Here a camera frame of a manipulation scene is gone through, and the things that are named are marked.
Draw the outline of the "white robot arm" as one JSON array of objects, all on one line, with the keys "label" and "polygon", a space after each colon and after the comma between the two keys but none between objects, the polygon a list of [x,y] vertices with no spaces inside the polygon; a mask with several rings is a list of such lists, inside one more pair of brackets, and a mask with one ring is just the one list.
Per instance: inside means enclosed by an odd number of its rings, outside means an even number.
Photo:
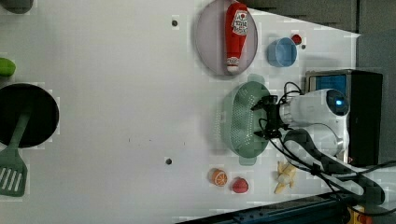
[{"label": "white robot arm", "polygon": [[379,171],[356,168],[336,158],[349,145],[349,103],[343,93],[324,89],[291,97],[266,95],[251,109],[265,113],[256,134],[276,140],[276,147],[291,165],[308,170],[361,203],[389,201],[389,188]]}]

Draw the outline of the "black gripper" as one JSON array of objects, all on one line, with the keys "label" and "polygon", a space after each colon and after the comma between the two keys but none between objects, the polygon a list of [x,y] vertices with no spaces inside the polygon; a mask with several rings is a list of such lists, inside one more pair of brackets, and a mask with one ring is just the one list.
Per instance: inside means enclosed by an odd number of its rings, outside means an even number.
[{"label": "black gripper", "polygon": [[251,107],[252,111],[264,109],[266,112],[266,124],[264,131],[254,132],[255,135],[264,139],[280,138],[282,136],[280,129],[286,131],[289,125],[284,123],[279,115],[280,105],[277,103],[276,95],[268,95],[264,100],[260,100]]}]

